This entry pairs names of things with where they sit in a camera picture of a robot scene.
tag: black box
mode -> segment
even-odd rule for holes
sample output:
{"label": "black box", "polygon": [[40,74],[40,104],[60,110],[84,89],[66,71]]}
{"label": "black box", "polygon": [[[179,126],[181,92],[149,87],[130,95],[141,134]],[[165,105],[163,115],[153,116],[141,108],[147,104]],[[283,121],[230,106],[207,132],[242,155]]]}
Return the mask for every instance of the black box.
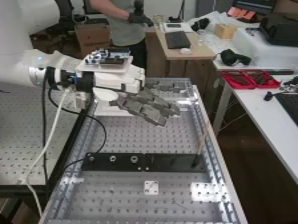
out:
{"label": "black box", "polygon": [[298,47],[298,14],[270,14],[259,28],[268,43]]}

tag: white cable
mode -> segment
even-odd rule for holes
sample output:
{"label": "white cable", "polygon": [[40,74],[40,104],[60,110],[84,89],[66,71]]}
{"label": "white cable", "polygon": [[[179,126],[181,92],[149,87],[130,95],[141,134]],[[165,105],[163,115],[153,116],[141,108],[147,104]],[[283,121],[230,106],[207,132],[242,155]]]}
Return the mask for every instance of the white cable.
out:
{"label": "white cable", "polygon": [[239,117],[237,117],[231,122],[229,122],[225,126],[223,126],[223,128],[219,130],[219,131],[222,131],[231,123],[234,123],[235,121],[238,121],[243,116],[246,115],[246,113],[243,113]]}
{"label": "white cable", "polygon": [[211,11],[214,12],[215,10],[215,6],[217,6],[217,0],[213,0],[213,7],[211,7]]}
{"label": "white cable", "polygon": [[69,90],[64,91],[62,98],[61,98],[61,101],[60,101],[60,104],[58,104],[58,109],[57,109],[57,112],[56,112],[56,117],[54,117],[54,121],[53,121],[52,130],[50,130],[50,133],[49,133],[49,138],[48,138],[45,147],[44,147],[42,151],[41,151],[38,157],[36,158],[34,162],[32,163],[30,168],[29,168],[28,173],[26,173],[26,176],[25,176],[25,185],[26,185],[26,187],[29,188],[29,190],[30,190],[30,192],[33,194],[34,201],[36,201],[36,205],[37,205],[37,208],[38,208],[40,217],[42,215],[42,210],[41,210],[40,200],[38,200],[36,191],[34,191],[34,189],[32,188],[32,186],[29,184],[29,175],[30,175],[32,169],[34,168],[34,165],[40,161],[41,157],[44,156],[44,154],[45,154],[45,152],[46,152],[46,150],[49,148],[49,144],[50,144],[50,141],[52,141],[52,138],[53,138],[56,126],[57,126],[57,123],[58,123],[58,117],[60,117],[60,113],[61,113],[61,109],[62,109],[62,103],[64,103],[64,100],[66,98],[68,93],[69,93]]}

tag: keyboard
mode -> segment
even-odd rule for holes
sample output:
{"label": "keyboard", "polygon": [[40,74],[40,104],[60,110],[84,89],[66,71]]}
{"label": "keyboard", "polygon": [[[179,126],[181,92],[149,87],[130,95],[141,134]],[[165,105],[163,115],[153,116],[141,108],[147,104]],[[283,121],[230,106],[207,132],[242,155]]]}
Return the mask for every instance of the keyboard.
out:
{"label": "keyboard", "polygon": [[183,31],[165,34],[169,49],[190,48],[190,41]]}
{"label": "keyboard", "polygon": [[298,126],[298,94],[276,94],[280,105]]}

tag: computer monitor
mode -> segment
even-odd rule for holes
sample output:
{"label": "computer monitor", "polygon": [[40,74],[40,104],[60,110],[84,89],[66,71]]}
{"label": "computer monitor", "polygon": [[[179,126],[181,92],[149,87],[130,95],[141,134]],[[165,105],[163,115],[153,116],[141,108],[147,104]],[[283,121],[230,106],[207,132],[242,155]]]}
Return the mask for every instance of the computer monitor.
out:
{"label": "computer monitor", "polygon": [[84,10],[86,15],[101,14],[97,10],[94,10],[90,6],[90,0],[84,0]]}

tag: person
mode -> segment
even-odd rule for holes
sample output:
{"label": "person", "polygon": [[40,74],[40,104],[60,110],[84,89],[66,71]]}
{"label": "person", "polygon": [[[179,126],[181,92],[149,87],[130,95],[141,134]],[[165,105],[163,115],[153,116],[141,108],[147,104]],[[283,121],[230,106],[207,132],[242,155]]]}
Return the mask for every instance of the person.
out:
{"label": "person", "polygon": [[93,9],[107,18],[110,27],[111,46],[126,47],[133,56],[133,65],[146,69],[145,26],[153,25],[143,11],[135,10],[139,0],[90,0]]}

